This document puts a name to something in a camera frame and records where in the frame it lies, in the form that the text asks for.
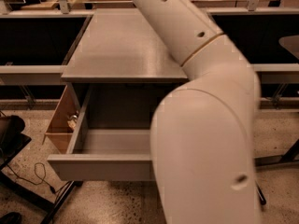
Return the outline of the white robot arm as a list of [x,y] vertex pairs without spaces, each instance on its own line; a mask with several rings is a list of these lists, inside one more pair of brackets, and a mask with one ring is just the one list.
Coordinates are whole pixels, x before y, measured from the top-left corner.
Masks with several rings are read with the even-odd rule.
[[150,155],[167,224],[262,224],[253,121],[260,82],[190,0],[132,0],[188,77],[158,105]]

